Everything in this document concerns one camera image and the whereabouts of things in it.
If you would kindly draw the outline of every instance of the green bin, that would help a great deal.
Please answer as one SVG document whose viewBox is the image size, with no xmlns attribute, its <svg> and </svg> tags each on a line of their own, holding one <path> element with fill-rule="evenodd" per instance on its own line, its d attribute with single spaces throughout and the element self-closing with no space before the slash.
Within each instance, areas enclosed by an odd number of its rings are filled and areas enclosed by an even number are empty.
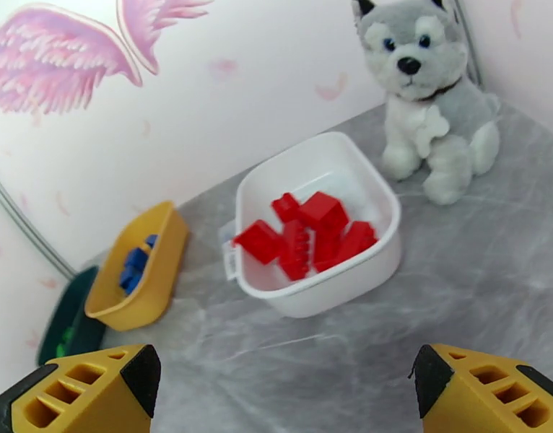
<svg viewBox="0 0 553 433">
<path fill-rule="evenodd" d="M 97 274 L 98 267 L 90 267 L 66 286 L 38 350 L 38 366 L 55 358 L 100 349 L 106 326 L 84 313 L 84 304 Z"/>
</svg>

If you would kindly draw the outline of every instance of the red block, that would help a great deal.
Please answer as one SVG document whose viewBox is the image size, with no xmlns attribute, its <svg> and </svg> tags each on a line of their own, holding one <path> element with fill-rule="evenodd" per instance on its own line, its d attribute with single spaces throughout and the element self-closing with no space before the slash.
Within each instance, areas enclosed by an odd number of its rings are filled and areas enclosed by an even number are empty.
<svg viewBox="0 0 553 433">
<path fill-rule="evenodd" d="M 246 252 L 264 265 L 276 259 L 282 249 L 281 235 L 261 219 L 235 237 L 233 242 L 242 245 Z"/>
<path fill-rule="evenodd" d="M 313 250 L 313 267 L 320 273 L 336 265 L 336 256 L 341 247 L 341 235 L 328 236 L 317 233 Z"/>
<path fill-rule="evenodd" d="M 310 197 L 298 212 L 302 222 L 325 235 L 339 235 L 349 223 L 341 201 L 320 191 Z"/>
<path fill-rule="evenodd" d="M 282 230 L 284 247 L 279 265 L 291 281 L 304 279 L 309 272 L 309 234 L 298 220 L 284 225 Z"/>
<path fill-rule="evenodd" d="M 342 240 L 341 249 L 336 257 L 336 263 L 345 262 L 347 259 L 372 247 L 377 241 L 375 230 L 369 223 L 354 222 Z"/>
<path fill-rule="evenodd" d="M 283 223 L 297 219 L 300 203 L 291 193 L 285 193 L 281 198 L 271 203 L 272 209 Z"/>
</svg>

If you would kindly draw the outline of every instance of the pink angel wings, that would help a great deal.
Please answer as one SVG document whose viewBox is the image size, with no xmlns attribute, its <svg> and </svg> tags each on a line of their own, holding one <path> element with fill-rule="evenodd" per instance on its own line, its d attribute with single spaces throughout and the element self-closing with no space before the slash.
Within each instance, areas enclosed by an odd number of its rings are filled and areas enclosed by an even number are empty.
<svg viewBox="0 0 553 433">
<path fill-rule="evenodd" d="M 48 4 L 29 4 L 0 27 L 0 109 L 64 113 L 86 108 L 105 76 L 142 80 L 105 25 Z"/>
<path fill-rule="evenodd" d="M 158 74 L 154 45 L 162 29 L 179 19 L 196 19 L 206 14 L 200 6 L 212 0 L 117 0 L 118 24 L 124 40 L 142 66 Z"/>
</svg>

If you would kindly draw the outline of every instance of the dog's nose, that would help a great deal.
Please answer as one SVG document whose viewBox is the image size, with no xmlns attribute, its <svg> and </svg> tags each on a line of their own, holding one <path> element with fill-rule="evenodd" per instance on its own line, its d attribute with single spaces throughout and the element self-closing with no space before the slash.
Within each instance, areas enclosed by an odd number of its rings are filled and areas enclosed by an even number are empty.
<svg viewBox="0 0 553 433">
<path fill-rule="evenodd" d="M 421 62 L 412 57 L 405 57 L 397 61 L 397 67 L 404 74 L 415 75 L 421 69 Z"/>
</svg>

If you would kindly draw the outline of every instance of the blue block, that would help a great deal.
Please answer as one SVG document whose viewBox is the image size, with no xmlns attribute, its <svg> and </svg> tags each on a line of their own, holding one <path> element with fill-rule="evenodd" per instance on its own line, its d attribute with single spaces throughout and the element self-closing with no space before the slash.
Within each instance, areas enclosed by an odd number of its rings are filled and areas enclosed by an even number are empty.
<svg viewBox="0 0 553 433">
<path fill-rule="evenodd" d="M 144 242 L 148 244 L 151 248 L 154 248 L 154 244 L 156 244 L 157 238 L 158 238 L 158 235 L 149 235 L 149 237 Z"/>
<path fill-rule="evenodd" d="M 137 274 L 138 274 L 138 271 L 134 267 L 132 266 L 125 267 L 124 270 L 122 270 L 122 273 L 120 274 L 120 283 L 118 285 L 120 285 L 120 287 L 124 289 L 127 289 L 128 286 L 130 285 L 130 282 L 132 281 L 132 279 L 134 279 L 134 277 Z"/>
<path fill-rule="evenodd" d="M 124 262 L 125 267 L 132 266 L 137 271 L 143 271 L 146 267 L 146 262 L 148 261 L 148 255 L 140 248 L 135 248 L 131 250 L 128 256 L 126 256 L 126 261 Z"/>
<path fill-rule="evenodd" d="M 134 275 L 134 277 L 130 280 L 128 286 L 126 287 L 126 294 L 131 294 L 140 283 L 140 279 L 142 279 L 142 273 L 137 273 Z"/>
</svg>

